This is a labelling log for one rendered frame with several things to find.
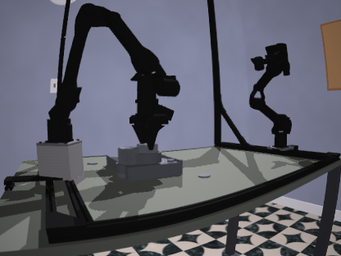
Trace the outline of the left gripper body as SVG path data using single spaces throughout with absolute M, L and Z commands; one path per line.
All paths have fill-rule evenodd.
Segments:
M 281 66 L 276 66 L 274 63 L 268 61 L 267 59 L 263 59 L 261 57 L 261 69 L 257 70 L 256 69 L 256 66 L 255 66 L 255 70 L 256 71 L 262 71 L 264 70 L 264 65 L 267 64 L 269 69 L 274 69 L 274 71 L 277 71 L 277 70 L 283 70 L 284 66 L 287 66 L 289 64 L 289 60 L 288 60 L 288 54 L 285 52 L 285 51 L 281 51 L 281 58 L 282 58 L 282 65 Z M 268 64 L 268 62 L 270 62 Z M 274 65 L 274 66 L 273 66 Z

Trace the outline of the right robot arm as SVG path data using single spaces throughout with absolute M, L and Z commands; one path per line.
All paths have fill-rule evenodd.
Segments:
M 105 21 L 105 19 L 107 20 Z M 95 6 L 92 3 L 85 3 L 75 18 L 75 36 L 71 45 L 72 49 L 70 48 L 69 62 L 67 61 L 66 64 L 64 79 L 61 83 L 62 87 L 60 87 L 59 96 L 57 95 L 55 102 L 56 106 L 53 106 L 54 108 L 48 113 L 50 117 L 47 119 L 48 140 L 45 143 L 74 141 L 69 116 L 77 103 L 80 102 L 82 87 L 77 87 L 77 76 L 91 27 L 109 27 L 128 52 L 131 63 L 137 72 L 130 79 L 137 81 L 137 96 L 176 97 L 180 92 L 180 83 L 176 76 L 166 75 L 158 57 L 137 40 L 118 12 Z M 151 73 L 154 71 L 156 73 Z

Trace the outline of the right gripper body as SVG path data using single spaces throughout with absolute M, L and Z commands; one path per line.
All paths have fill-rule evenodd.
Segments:
M 130 124 L 135 125 L 147 125 L 147 126 L 161 126 L 169 124 L 168 116 L 166 114 L 154 114 L 155 103 L 157 103 L 156 95 L 139 95 L 135 100 L 137 103 L 137 113 L 136 116 L 144 116 L 143 121 L 139 120 L 142 117 L 135 118 L 135 115 L 130 117 Z M 153 114 L 153 115 L 145 115 Z

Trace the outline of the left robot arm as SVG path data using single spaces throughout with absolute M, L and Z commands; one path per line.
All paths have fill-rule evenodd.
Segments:
M 266 47 L 267 55 L 273 55 L 277 52 L 287 51 L 287 44 L 286 43 L 277 43 L 277 45 L 271 45 Z M 272 78 L 278 76 L 281 72 L 285 75 L 290 75 L 290 65 L 284 66 L 283 70 L 274 71 L 274 69 L 269 69 L 266 66 L 266 72 L 263 74 L 261 79 L 253 86 L 253 91 L 250 94 L 249 105 L 251 108 L 259 110 L 265 116 L 267 116 L 271 121 L 273 121 L 274 126 L 271 129 L 271 133 L 275 135 L 275 146 L 276 148 L 287 148 L 287 134 L 290 134 L 290 129 L 292 128 L 292 122 L 288 118 L 281 118 L 287 117 L 285 114 L 277 114 L 273 111 L 270 107 L 266 105 L 265 102 L 265 95 L 264 95 L 264 88 L 268 85 L 268 83 L 272 80 Z M 257 91 L 260 91 L 261 97 L 254 98 Z M 276 116 L 277 115 L 277 116 Z M 279 131 L 283 131 L 279 133 Z M 284 133 L 287 132 L 287 133 Z

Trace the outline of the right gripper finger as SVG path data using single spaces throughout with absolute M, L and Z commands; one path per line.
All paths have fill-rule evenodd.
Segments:
M 164 126 L 141 126 L 149 150 L 153 150 L 158 131 Z M 155 128 L 149 128 L 155 127 Z
M 142 128 L 141 126 L 146 126 L 146 125 L 132 125 L 133 128 L 134 128 L 134 131 L 139 139 L 139 142 L 141 144 L 146 144 L 146 140 L 144 138 L 144 135 L 143 135 L 143 131 L 142 131 Z

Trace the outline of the grey toothed gear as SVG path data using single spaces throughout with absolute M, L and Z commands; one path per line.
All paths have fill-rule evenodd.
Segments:
M 139 153 L 158 153 L 158 144 L 154 144 L 153 150 L 149 150 L 147 144 L 137 144 Z

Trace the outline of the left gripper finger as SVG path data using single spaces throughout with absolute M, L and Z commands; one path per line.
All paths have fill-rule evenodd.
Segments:
M 274 63 L 276 66 L 282 65 L 281 52 L 277 52 L 275 55 L 265 55 L 265 58 Z
M 261 58 L 260 58 L 260 56 L 256 57 L 256 58 L 251 58 L 251 61 L 256 66 L 256 69 L 259 70 L 259 69 L 261 69 Z

